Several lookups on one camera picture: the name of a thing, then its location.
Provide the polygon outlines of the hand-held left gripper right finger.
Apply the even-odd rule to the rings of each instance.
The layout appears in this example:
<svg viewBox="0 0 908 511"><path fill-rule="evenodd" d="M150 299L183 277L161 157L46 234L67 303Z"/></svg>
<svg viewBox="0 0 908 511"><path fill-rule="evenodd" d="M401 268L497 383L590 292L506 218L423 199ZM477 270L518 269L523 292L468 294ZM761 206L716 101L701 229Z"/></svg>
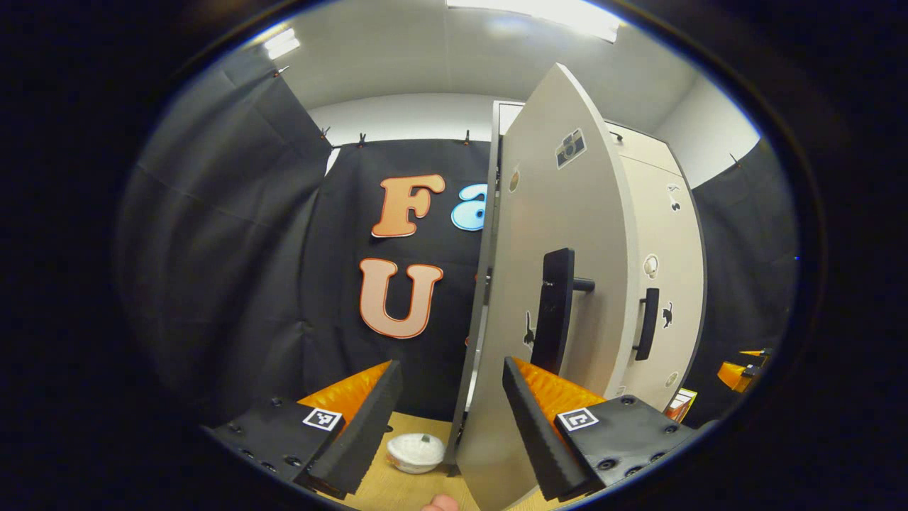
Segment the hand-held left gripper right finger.
<svg viewBox="0 0 908 511"><path fill-rule="evenodd" d="M638 397L607 400L518 357L504 359L502 385L547 500L629 484L701 436Z"/></svg>

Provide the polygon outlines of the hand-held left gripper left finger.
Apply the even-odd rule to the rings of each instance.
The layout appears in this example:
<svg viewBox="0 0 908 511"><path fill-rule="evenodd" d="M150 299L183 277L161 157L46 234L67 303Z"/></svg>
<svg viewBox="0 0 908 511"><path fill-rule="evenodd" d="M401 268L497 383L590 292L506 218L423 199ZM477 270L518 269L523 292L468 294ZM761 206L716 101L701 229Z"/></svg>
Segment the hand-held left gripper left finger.
<svg viewBox="0 0 908 511"><path fill-rule="evenodd" d="M343 499L372 465L402 389L400 362L389 360L308 397L264 397L202 430L270 478Z"/></svg>

